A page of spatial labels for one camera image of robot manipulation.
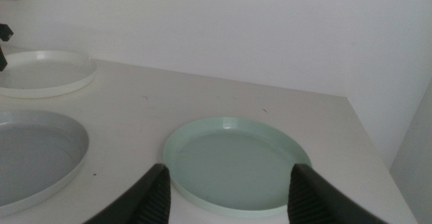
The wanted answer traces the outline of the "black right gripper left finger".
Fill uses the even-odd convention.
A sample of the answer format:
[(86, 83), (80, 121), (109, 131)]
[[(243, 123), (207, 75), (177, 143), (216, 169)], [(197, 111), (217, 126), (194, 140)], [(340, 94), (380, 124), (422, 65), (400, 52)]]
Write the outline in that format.
[(168, 224), (170, 209), (169, 169), (157, 163), (85, 224)]

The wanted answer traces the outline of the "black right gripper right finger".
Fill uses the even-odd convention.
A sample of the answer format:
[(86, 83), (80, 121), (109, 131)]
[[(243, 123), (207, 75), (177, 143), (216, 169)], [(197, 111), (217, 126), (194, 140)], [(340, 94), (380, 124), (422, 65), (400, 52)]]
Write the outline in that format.
[(290, 174), (287, 213), (291, 224), (385, 224), (300, 163)]

